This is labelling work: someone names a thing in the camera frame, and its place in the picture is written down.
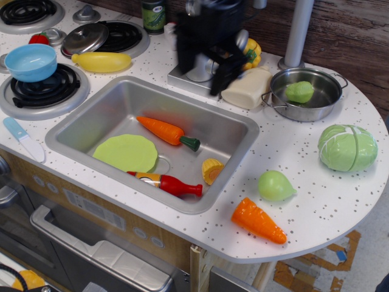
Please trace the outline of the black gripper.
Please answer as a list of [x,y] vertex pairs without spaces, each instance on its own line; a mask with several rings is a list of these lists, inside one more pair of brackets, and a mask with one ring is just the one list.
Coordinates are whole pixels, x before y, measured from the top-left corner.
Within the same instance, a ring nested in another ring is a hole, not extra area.
[[[232,33],[241,30],[247,8],[246,1],[195,1],[187,13],[177,14],[176,29],[191,32]],[[199,54],[198,43],[177,41],[178,66],[185,74],[195,66],[196,56]],[[228,85],[237,79],[247,63],[245,56],[230,56],[219,65],[213,77],[210,95],[217,96]]]

